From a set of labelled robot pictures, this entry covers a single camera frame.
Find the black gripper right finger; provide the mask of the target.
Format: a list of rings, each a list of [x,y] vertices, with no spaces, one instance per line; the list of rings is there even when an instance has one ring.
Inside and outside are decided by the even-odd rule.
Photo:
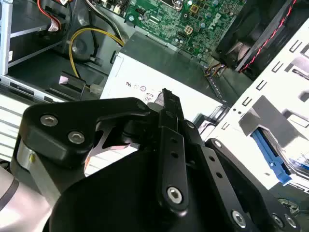
[[[203,142],[197,128],[180,121],[198,170],[209,182],[222,232],[299,232],[297,220],[218,140]]]

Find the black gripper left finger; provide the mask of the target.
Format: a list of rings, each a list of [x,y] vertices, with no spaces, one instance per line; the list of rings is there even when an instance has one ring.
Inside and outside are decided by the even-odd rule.
[[[154,146],[158,151],[155,195],[170,215],[189,205],[180,99],[164,89],[153,110],[136,98],[35,105],[22,117],[16,157],[43,196],[55,205],[73,184],[118,160]]]

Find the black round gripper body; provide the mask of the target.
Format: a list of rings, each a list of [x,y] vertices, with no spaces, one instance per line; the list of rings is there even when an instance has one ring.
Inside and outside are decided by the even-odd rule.
[[[158,151],[142,147],[70,186],[49,219],[52,232],[218,232],[227,231],[212,185],[200,167],[187,164],[188,213],[165,212],[155,189]]]

